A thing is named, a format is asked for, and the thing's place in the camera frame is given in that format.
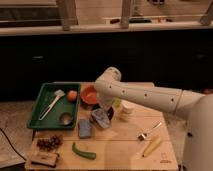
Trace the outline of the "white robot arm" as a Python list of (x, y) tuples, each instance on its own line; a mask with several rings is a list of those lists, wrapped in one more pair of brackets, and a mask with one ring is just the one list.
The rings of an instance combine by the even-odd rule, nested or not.
[(181, 171), (213, 171), (213, 94), (125, 83), (115, 67), (107, 68), (94, 87), (98, 103), (105, 110), (115, 98), (120, 98), (185, 119), (187, 133)]

